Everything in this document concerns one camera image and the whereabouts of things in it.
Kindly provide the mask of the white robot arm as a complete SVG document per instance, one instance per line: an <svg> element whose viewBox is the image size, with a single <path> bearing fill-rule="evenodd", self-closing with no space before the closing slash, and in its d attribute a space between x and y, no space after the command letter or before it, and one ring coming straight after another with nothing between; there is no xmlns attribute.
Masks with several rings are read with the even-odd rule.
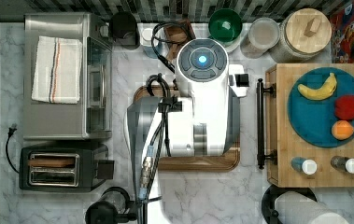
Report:
<svg viewBox="0 0 354 224"><path fill-rule="evenodd" d="M127 109L124 135L130 150L137 224L171 224L163 211L160 161L178 170L193 160L224 155L239 139L236 82L244 67L229 63L225 48L209 38L185 44L177 55L177 92L143 96Z"/></svg>

